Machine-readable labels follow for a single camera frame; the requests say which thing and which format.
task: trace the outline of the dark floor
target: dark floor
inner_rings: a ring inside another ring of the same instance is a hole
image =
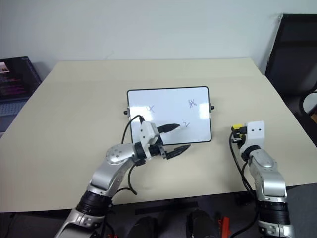
[[[185,238],[186,216],[191,211],[200,208],[213,216],[216,212],[230,218],[232,232],[245,226],[254,216],[254,204],[237,206],[237,194],[220,194],[182,198],[168,201],[158,201],[140,204],[119,205],[114,207],[115,215],[108,216],[119,238],[124,238],[133,224],[141,217],[157,217],[160,223],[159,238]],[[288,189],[289,210],[291,221],[295,227],[296,237],[317,237],[317,184],[303,185]],[[53,238],[63,224],[61,218],[40,217],[29,214],[1,214],[1,238],[5,237],[8,224],[11,228],[6,238]],[[244,234],[244,238],[259,237],[258,227],[254,225]]]

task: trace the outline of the laptop screen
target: laptop screen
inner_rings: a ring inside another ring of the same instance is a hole
[[[40,84],[27,56],[0,59],[0,102],[29,98]]]

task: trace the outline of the yellow component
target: yellow component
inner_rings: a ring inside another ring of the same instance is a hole
[[[234,124],[234,125],[232,125],[232,128],[233,128],[234,130],[238,130],[238,129],[240,129],[241,127],[243,127],[242,124]]]

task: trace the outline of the white board frame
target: white board frame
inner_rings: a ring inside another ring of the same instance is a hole
[[[127,100],[128,100],[128,115],[129,115],[129,118],[131,119],[131,118],[133,118],[134,116],[136,116],[137,114],[136,113],[134,113],[134,112],[132,112],[131,113],[131,111],[133,111],[132,109],[133,109],[133,107],[131,107],[131,106],[133,106],[133,105],[131,105],[131,97],[129,96],[129,93],[130,92],[140,92],[140,93],[142,93],[142,92],[150,92],[150,91],[156,91],[157,92],[157,90],[174,90],[174,89],[194,89],[194,88],[206,88],[207,89],[207,100],[205,99],[204,100],[204,102],[205,101],[207,101],[208,102],[208,112],[207,111],[205,111],[204,112],[204,114],[205,114],[205,116],[207,116],[207,113],[208,113],[208,118],[205,118],[205,119],[208,119],[208,126],[209,126],[209,137],[207,138],[207,139],[202,139],[202,140],[195,140],[195,139],[193,139],[193,140],[187,140],[187,141],[181,141],[180,143],[168,143],[167,142],[167,135],[165,135],[164,133],[163,134],[161,134],[161,138],[162,138],[162,140],[163,140],[163,142],[164,142],[164,145],[176,145],[176,144],[191,144],[191,143],[202,143],[202,142],[210,142],[211,141],[211,139],[212,139],[212,134],[211,134],[211,103],[210,103],[210,95],[209,95],[209,88],[208,87],[206,87],[206,86],[195,86],[195,87],[175,87],[175,88],[151,88],[151,89],[131,89],[131,90],[128,90],[127,91]],[[148,117],[148,113],[146,113],[146,115],[142,115],[142,116],[144,116],[144,118],[145,118],[145,120],[147,120],[147,117]],[[135,129],[136,127],[135,126],[137,126],[137,123],[140,123],[140,121],[139,121],[139,119],[135,119],[133,122],[131,122],[131,125],[130,125],[130,132],[131,132],[131,140],[132,140],[132,142],[133,143],[136,143],[136,142],[138,142],[139,141],[139,138],[138,138],[138,135],[135,135],[133,132],[134,131],[138,131],[138,129]]]

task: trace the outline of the white wall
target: white wall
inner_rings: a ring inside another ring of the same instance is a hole
[[[59,60],[251,56],[265,69],[280,13],[316,0],[0,0],[0,56]]]

